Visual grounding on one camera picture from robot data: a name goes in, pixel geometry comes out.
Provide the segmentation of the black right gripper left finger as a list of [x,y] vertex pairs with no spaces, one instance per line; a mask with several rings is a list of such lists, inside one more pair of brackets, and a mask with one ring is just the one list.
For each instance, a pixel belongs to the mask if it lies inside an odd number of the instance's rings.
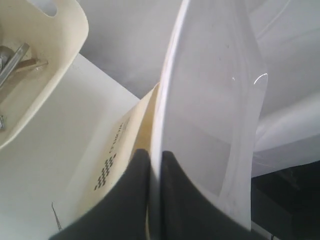
[[145,240],[151,162],[137,149],[110,192],[52,240]]

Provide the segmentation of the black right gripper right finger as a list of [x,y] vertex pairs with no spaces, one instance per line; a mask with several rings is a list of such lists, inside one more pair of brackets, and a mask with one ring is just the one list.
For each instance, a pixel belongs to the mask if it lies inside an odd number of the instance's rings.
[[250,239],[250,231],[200,193],[170,151],[162,153],[160,205],[163,240]]

